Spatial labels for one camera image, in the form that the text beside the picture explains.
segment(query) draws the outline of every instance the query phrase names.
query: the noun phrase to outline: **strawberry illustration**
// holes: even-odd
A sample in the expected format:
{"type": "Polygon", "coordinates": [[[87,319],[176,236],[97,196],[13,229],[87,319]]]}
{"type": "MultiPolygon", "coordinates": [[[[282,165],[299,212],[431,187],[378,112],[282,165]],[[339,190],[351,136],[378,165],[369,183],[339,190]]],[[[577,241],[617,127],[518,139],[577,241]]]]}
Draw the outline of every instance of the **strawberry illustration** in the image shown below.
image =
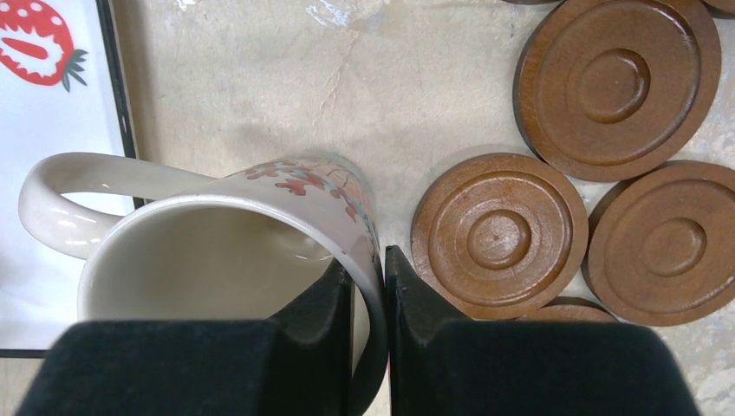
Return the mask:
{"type": "Polygon", "coordinates": [[[69,77],[79,75],[87,52],[74,49],[59,13],[40,0],[0,0],[0,62],[25,81],[70,91],[69,77]]]}

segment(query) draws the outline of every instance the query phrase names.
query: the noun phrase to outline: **white card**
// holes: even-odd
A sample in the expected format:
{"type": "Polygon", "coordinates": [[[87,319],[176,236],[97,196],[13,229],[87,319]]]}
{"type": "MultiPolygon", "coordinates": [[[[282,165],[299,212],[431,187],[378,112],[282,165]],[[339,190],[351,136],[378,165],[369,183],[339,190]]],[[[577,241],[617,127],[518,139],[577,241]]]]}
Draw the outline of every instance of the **white card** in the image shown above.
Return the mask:
{"type": "MultiPolygon", "coordinates": [[[[105,0],[0,0],[0,356],[45,350],[76,321],[84,264],[21,226],[25,175],[56,153],[124,155],[124,140],[132,156],[111,22],[105,0]]],[[[70,198],[114,214],[133,209],[129,197],[70,198]]]]}

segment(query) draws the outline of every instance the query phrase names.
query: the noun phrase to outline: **wooden coaster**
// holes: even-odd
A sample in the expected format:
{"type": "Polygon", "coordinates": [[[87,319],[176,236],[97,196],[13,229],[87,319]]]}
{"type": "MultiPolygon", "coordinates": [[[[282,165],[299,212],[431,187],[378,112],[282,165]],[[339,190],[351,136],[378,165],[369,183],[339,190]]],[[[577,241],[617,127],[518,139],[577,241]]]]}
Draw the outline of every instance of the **wooden coaster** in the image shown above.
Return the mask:
{"type": "Polygon", "coordinates": [[[716,17],[735,17],[735,0],[705,0],[705,3],[714,9],[716,17]]]}
{"type": "Polygon", "coordinates": [[[678,325],[735,297],[735,171],[673,163],[606,197],[595,221],[585,280],[619,317],[678,325]]]}
{"type": "Polygon", "coordinates": [[[567,286],[588,241],[575,187],[540,160],[493,153],[453,167],[413,220],[419,276],[465,314],[514,318],[567,286]]]}
{"type": "Polygon", "coordinates": [[[519,321],[618,322],[592,302],[574,297],[557,297],[549,305],[522,316],[519,321]]]}
{"type": "Polygon", "coordinates": [[[518,63],[518,128],[571,176],[639,176],[697,131],[720,61],[718,32],[699,0],[567,0],[518,63]]]}

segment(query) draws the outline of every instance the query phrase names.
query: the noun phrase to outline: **beige countertop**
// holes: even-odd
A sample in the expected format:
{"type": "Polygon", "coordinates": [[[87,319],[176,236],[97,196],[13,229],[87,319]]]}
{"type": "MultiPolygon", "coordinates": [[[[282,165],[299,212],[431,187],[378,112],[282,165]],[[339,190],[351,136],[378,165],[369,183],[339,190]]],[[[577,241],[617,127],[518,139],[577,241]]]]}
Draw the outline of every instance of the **beige countertop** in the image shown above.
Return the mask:
{"type": "MultiPolygon", "coordinates": [[[[303,149],[341,153],[378,199],[383,245],[410,253],[413,210],[449,166],[528,153],[511,85],[555,6],[499,0],[113,0],[140,157],[224,176],[303,149]]],[[[735,167],[735,20],[723,74],[679,159],[735,167]]],[[[610,184],[575,181],[588,210],[610,184]]],[[[579,276],[565,294],[590,297],[579,276]]],[[[706,414],[735,414],[735,306],[659,330],[706,414]]],[[[38,362],[0,360],[8,414],[38,362]]],[[[384,386],[370,414],[387,414],[384,386]]]]}

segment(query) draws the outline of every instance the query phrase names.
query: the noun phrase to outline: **white ceramic mug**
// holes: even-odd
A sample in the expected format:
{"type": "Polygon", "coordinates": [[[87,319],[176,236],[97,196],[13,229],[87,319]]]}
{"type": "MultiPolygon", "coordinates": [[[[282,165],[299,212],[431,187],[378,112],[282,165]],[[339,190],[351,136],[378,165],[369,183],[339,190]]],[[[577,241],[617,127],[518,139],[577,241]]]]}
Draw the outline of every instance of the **white ceramic mug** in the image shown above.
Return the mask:
{"type": "Polygon", "coordinates": [[[337,156],[279,159],[213,179],[142,160],[63,153],[30,172],[19,214],[41,243],[87,259],[81,320],[262,319],[336,258],[361,292],[351,408],[364,410],[387,362],[373,206],[359,172],[337,156]],[[72,192],[155,201],[122,218],[62,196],[72,192]]]}

